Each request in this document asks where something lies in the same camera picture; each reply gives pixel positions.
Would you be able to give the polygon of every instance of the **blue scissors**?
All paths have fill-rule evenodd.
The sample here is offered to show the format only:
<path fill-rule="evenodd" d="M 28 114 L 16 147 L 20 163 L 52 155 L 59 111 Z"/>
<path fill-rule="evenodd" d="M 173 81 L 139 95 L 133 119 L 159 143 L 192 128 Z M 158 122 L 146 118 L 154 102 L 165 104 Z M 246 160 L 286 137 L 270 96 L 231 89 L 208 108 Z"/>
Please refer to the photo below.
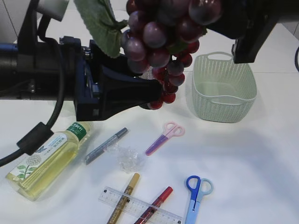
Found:
<path fill-rule="evenodd" d="M 197 179 L 196 188 L 190 187 L 189 182 L 191 179 Z M 207 183 L 208 185 L 210 185 L 210 189 L 207 191 L 203 191 L 202 190 L 203 183 Z M 199 176 L 190 176 L 186 181 L 186 185 L 187 185 L 187 188 L 191 191 L 191 199 L 190 199 L 190 203 L 189 203 L 189 208 L 188 208 L 188 213 L 187 213 L 185 224 L 195 224 L 196 217 L 199 212 L 199 206 L 200 206 L 203 196 L 211 194 L 214 187 L 210 180 L 204 179 L 204 178 L 200 179 Z"/>

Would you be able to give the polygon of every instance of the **grapes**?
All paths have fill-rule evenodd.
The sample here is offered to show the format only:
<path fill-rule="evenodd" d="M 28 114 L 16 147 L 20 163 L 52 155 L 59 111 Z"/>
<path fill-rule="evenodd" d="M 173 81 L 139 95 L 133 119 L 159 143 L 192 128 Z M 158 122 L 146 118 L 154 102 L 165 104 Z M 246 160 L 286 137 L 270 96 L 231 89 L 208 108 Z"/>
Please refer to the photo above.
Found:
<path fill-rule="evenodd" d="M 154 68 L 165 67 L 170 59 L 169 52 L 166 49 L 154 49 L 148 55 L 149 64 Z"/>
<path fill-rule="evenodd" d="M 130 37 L 124 47 L 126 56 L 132 61 L 141 61 L 146 56 L 146 49 L 141 40 L 136 37 Z"/>
<path fill-rule="evenodd" d="M 158 81 L 164 81 L 166 68 L 153 68 L 153 77 Z"/>
<path fill-rule="evenodd" d="M 189 15 L 200 25 L 209 25 L 222 16 L 221 0 L 191 0 Z"/>
<path fill-rule="evenodd" d="M 198 51 L 198 49 L 199 49 L 199 41 L 196 41 L 188 45 L 187 51 L 190 54 L 194 54 Z"/>
<path fill-rule="evenodd" d="M 162 105 L 163 105 L 163 101 L 162 100 L 157 100 L 157 101 L 149 103 L 148 107 L 152 110 L 158 110 L 162 107 Z"/>
<path fill-rule="evenodd" d="M 178 36 L 186 43 L 193 43 L 203 35 L 202 27 L 193 22 L 189 16 L 183 17 L 176 28 Z"/>
<path fill-rule="evenodd" d="M 169 77 L 169 82 L 174 85 L 174 86 L 180 86 L 181 84 L 183 84 L 185 81 L 185 75 L 181 74 L 180 76 L 177 77 Z"/>
<path fill-rule="evenodd" d="M 161 0 L 161 8 L 173 18 L 179 18 L 188 12 L 190 0 Z"/>
<path fill-rule="evenodd" d="M 143 11 L 135 11 L 129 17 L 129 26 L 135 34 L 142 34 L 143 28 L 150 21 L 149 17 Z"/>
<path fill-rule="evenodd" d="M 128 39 L 132 36 L 131 30 L 126 30 L 122 35 L 121 35 L 121 47 L 124 48 Z"/>
<path fill-rule="evenodd" d="M 143 41 L 150 48 L 160 48 L 167 41 L 166 32 L 157 22 L 149 22 L 143 30 Z"/>
<path fill-rule="evenodd" d="M 184 64 L 179 60 L 172 61 L 167 65 L 167 70 L 170 75 L 179 76 L 184 71 Z"/>
<path fill-rule="evenodd" d="M 171 18 L 164 10 L 160 9 L 157 15 L 158 22 L 169 26 L 174 27 L 176 25 L 176 21 L 174 18 Z"/>
<path fill-rule="evenodd" d="M 163 92 L 161 99 L 167 104 L 172 104 L 176 99 L 176 94 L 167 94 L 166 92 Z"/>
<path fill-rule="evenodd" d="M 174 86 L 174 85 L 171 84 L 170 82 L 164 82 L 163 90 L 164 90 L 167 94 L 173 94 L 173 93 L 176 93 L 176 92 L 178 91 L 178 87 L 177 87 L 177 86 Z"/>
<path fill-rule="evenodd" d="M 132 72 L 137 74 L 142 74 L 149 68 L 149 63 L 146 59 L 143 59 L 142 61 L 139 62 L 135 62 L 128 59 L 128 66 Z"/>
<path fill-rule="evenodd" d="M 157 110 L 163 102 L 175 101 L 185 81 L 184 68 L 191 66 L 198 39 L 206 34 L 205 25 L 222 14 L 222 0 L 128 0 L 126 7 L 130 29 L 121 36 L 121 46 L 134 73 L 153 67 L 163 92 L 148 107 Z"/>
<path fill-rule="evenodd" d="M 178 60 L 180 60 L 183 63 L 185 68 L 189 67 L 193 62 L 193 58 L 190 54 L 179 56 Z"/>
<path fill-rule="evenodd" d="M 131 13 L 137 11 L 137 5 L 135 4 L 134 0 L 128 0 L 127 1 L 127 13 L 130 15 Z"/>

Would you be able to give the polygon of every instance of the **plastic bottle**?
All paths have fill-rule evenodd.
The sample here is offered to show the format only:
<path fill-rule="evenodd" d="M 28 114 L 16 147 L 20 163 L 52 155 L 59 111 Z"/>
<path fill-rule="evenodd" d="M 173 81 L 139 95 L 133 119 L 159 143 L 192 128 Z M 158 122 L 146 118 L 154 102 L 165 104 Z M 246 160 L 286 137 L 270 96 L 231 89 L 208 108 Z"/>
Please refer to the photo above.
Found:
<path fill-rule="evenodd" d="M 54 133 L 6 178 L 21 195 L 35 201 L 75 160 L 79 146 L 90 136 L 91 128 L 91 122 L 75 122 L 66 131 Z"/>

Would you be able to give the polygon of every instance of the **woven plastic basket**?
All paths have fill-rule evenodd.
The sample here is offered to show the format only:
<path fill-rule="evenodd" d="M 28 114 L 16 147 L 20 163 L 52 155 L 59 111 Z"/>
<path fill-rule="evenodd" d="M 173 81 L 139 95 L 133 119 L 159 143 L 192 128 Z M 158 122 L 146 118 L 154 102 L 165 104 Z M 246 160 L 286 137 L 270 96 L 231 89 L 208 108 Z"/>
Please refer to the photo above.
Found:
<path fill-rule="evenodd" d="M 231 59 L 214 60 L 209 58 L 211 55 L 226 55 Z M 201 119 L 239 122 L 251 109 L 256 95 L 256 82 L 248 64 L 234 64 L 232 56 L 223 52 L 196 58 L 192 98 Z"/>

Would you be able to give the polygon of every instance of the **yellow liquid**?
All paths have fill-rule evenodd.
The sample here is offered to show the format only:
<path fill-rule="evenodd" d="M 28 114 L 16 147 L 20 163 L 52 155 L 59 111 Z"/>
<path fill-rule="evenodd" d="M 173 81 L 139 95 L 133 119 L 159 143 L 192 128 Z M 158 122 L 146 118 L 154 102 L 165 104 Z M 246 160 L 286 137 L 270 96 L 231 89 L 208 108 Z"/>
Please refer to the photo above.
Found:
<path fill-rule="evenodd" d="M 90 126 L 84 122 L 80 124 L 89 133 Z M 11 173 L 6 176 L 14 186 L 18 186 L 17 191 L 31 201 L 35 201 L 53 183 L 79 152 L 79 140 L 76 135 L 70 131 L 61 133 L 66 135 L 67 141 L 25 180 L 21 180 Z"/>

